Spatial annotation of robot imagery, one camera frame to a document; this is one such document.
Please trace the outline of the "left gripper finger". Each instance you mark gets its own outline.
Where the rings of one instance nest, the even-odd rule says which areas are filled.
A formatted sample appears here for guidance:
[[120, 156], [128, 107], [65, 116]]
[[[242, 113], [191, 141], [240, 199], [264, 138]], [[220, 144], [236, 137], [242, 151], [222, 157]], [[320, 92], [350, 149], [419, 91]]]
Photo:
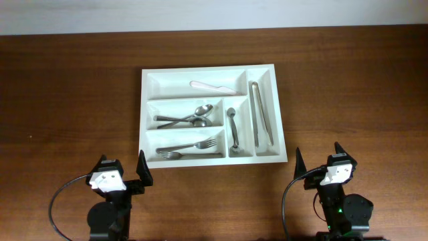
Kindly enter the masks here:
[[143, 186], [145, 187], [153, 186], [153, 177], [148, 168], [146, 157], [143, 150], [140, 150], [138, 154], [136, 173], [138, 174]]
[[101, 155], [99, 161], [97, 162], [97, 164], [95, 164], [95, 166], [91, 169], [90, 173], [96, 173], [96, 172], [100, 172], [103, 168], [105, 168], [105, 164], [104, 161], [107, 160], [107, 156], [105, 155]]

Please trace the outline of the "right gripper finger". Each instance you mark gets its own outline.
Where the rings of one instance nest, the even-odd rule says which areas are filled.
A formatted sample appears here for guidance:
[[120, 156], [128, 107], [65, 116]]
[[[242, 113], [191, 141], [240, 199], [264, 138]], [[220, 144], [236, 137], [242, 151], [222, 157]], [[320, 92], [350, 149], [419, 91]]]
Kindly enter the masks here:
[[334, 143], [334, 148], [335, 148], [335, 157], [345, 157], [348, 156], [348, 153], [344, 150], [344, 148], [339, 144], [338, 141], [336, 141]]
[[304, 159], [302, 157], [300, 148], [297, 147], [296, 148], [296, 164], [295, 164], [295, 169], [294, 169], [294, 179], [297, 179], [301, 176], [303, 176], [304, 174], [306, 174], [307, 169], [304, 163]]

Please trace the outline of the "silver butter knife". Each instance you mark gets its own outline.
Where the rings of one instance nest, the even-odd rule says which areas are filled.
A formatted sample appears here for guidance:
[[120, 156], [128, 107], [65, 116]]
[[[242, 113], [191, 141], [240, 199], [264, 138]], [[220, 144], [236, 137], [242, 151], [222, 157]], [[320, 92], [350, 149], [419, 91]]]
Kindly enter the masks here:
[[180, 152], [164, 152], [159, 153], [163, 159], [178, 160], [178, 159], [210, 159], [210, 158], [223, 158], [222, 153], [187, 153], [182, 154]]

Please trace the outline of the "small dark teaspoon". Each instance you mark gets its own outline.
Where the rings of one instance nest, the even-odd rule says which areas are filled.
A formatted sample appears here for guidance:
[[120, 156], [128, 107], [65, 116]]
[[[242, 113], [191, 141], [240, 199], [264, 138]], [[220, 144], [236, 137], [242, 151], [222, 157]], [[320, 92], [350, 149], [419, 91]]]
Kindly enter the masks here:
[[232, 145], [229, 148], [230, 157], [239, 157], [239, 156], [243, 156], [244, 154], [245, 154], [245, 151], [240, 146]]

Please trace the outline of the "silver fork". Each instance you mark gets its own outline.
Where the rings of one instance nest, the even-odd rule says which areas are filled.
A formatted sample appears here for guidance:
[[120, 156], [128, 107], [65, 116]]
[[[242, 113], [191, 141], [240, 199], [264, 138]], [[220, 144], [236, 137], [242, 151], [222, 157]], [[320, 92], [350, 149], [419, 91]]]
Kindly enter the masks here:
[[210, 147], [214, 147], [217, 144], [216, 139], [206, 139], [204, 141], [199, 141], [196, 143], [186, 144], [186, 145], [177, 145], [172, 147], [161, 147], [156, 149], [156, 153], [164, 153], [164, 152], [172, 152], [179, 149], [187, 149], [187, 148], [197, 148], [197, 149], [208, 149]]

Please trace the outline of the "silver spoon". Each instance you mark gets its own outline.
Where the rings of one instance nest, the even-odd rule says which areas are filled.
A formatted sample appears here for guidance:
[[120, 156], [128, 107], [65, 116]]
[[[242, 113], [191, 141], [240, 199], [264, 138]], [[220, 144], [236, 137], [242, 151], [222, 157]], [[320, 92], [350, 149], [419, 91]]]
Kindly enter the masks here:
[[[190, 114], [190, 115], [188, 115], [186, 117], [183, 117], [183, 118], [190, 118], [190, 117], [193, 117], [193, 116], [201, 116], [201, 117], [207, 118], [207, 116], [209, 116], [213, 112], [213, 109], [214, 109], [214, 107], [213, 107], [212, 104], [206, 104], [206, 105], [203, 105], [203, 106], [199, 106], [199, 107], [197, 107], [195, 109], [195, 112], [193, 114]], [[159, 126], [158, 129], [166, 128], [166, 127], [171, 127], [171, 126], [179, 124], [179, 123], [181, 123], [181, 122], [171, 122], [171, 121], [169, 121], [169, 124], [165, 124], [165, 125]]]
[[182, 123], [191, 123], [194, 127], [211, 127], [212, 122], [201, 116], [193, 116], [190, 118], [173, 118], [167, 116], [156, 115], [153, 118], [155, 121], [171, 121], [171, 122], [182, 122]]

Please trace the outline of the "pink plastic knife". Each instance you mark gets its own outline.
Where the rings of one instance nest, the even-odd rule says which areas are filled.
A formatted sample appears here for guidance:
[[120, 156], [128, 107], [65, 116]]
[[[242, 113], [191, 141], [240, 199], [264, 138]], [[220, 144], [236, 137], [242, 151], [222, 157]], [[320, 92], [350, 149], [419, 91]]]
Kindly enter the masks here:
[[215, 92], [221, 92], [221, 93], [228, 94], [231, 96], [238, 95], [237, 91], [230, 89], [228, 87], [225, 87], [225, 86], [212, 86], [210, 84], [206, 84], [206, 83], [198, 82], [198, 81], [190, 81], [189, 85], [193, 88], [198, 88], [198, 89], [202, 89], [202, 90], [212, 90]]

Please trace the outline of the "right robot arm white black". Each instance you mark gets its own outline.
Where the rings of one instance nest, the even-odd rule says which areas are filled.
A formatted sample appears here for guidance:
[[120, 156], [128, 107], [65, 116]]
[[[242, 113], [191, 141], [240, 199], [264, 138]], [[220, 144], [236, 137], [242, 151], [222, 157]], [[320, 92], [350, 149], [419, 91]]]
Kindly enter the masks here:
[[315, 189], [321, 203], [327, 232], [317, 232], [316, 240], [363, 240], [370, 229], [369, 220], [374, 204], [365, 197], [352, 193], [346, 195], [347, 184], [356, 170], [357, 161], [335, 142], [335, 154], [327, 163], [307, 170], [302, 154], [296, 149], [294, 179], [304, 181], [304, 189]]

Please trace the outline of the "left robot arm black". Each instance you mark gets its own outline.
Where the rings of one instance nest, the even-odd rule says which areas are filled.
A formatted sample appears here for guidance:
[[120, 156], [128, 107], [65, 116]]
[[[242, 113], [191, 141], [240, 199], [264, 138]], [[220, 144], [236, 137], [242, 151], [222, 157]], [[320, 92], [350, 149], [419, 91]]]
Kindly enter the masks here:
[[136, 166], [138, 179], [125, 181], [124, 169], [117, 159], [102, 155], [86, 177], [86, 184], [104, 198], [91, 207], [87, 215], [91, 240], [128, 240], [132, 196], [142, 195], [153, 185], [144, 151], [139, 151]]

